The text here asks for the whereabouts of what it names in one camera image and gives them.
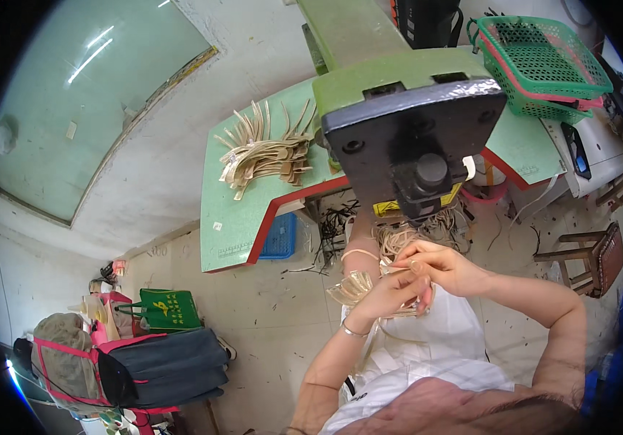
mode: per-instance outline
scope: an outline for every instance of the sewing machine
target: sewing machine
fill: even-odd
[[[316,141],[377,222],[419,226],[474,176],[507,97],[463,49],[412,50],[373,1],[298,0]]]

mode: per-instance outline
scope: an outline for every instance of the green bag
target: green bag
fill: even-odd
[[[156,333],[179,332],[201,326],[190,291],[140,289],[140,300],[117,306],[116,309],[147,319],[149,330]],[[133,312],[132,307],[140,307],[142,311]]]

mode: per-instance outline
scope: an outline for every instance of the light switch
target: light switch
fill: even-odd
[[[65,136],[72,140],[75,137],[75,132],[77,131],[77,124],[70,121],[70,127],[67,127],[67,134]]]

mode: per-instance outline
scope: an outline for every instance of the sneaker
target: sneaker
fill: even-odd
[[[229,356],[229,359],[236,359],[236,350],[234,350],[234,348],[230,346],[229,343],[224,341],[224,339],[220,337],[220,335],[216,335],[216,337],[218,338],[218,342],[220,343],[220,346],[222,346],[222,349],[224,349],[224,351],[227,353],[227,356]]]

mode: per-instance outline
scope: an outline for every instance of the red table edge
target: red table edge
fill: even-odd
[[[483,156],[483,158],[490,161],[493,166],[501,170],[505,174],[505,176],[510,181],[512,181],[520,190],[524,191],[527,189],[531,189],[532,187],[546,185],[551,180],[550,178],[547,178],[541,180],[540,182],[536,182],[533,185],[530,185],[525,181],[524,178],[522,178],[521,175],[519,175],[514,169],[512,169],[507,163],[505,163],[501,158],[495,155],[495,153],[490,151],[488,148],[484,148],[483,151],[481,151],[481,155]],[[234,269],[239,266],[255,265],[256,262],[259,260],[261,251],[264,248],[265,238],[268,236],[268,231],[271,229],[272,220],[275,218],[275,214],[277,213],[277,210],[282,204],[287,204],[294,200],[306,198],[307,196],[319,194],[326,190],[336,189],[338,187],[342,187],[348,184],[348,177],[343,175],[342,177],[330,179],[314,186],[301,188],[300,190],[290,192],[287,195],[279,196],[278,198],[272,199],[271,204],[268,205],[268,209],[265,211],[264,220],[261,222],[261,226],[259,227],[259,231],[256,234],[256,239],[254,239],[254,244],[251,247],[251,251],[249,252],[249,257],[246,259],[246,262],[240,263],[238,265],[231,265],[219,269],[208,270],[205,273],[214,274],[217,272]]]
[[[265,238],[268,236],[268,231],[271,229],[272,220],[275,219],[275,214],[277,213],[277,210],[282,204],[287,204],[294,200],[306,198],[307,196],[320,194],[321,192],[325,192],[328,190],[337,189],[348,184],[348,177],[343,175],[342,177],[329,179],[328,181],[318,183],[317,185],[301,188],[300,190],[295,190],[294,192],[290,192],[287,195],[273,198],[271,200],[271,204],[268,205],[268,209],[265,211],[264,220],[261,222],[258,233],[256,233],[256,239],[254,239],[254,244],[251,247],[251,251],[249,252],[249,257],[246,259],[246,262],[240,263],[238,265],[222,267],[220,269],[208,270],[205,273],[214,274],[217,272],[234,269],[235,267],[239,266],[255,265],[256,262],[259,260],[261,251],[264,248]]]

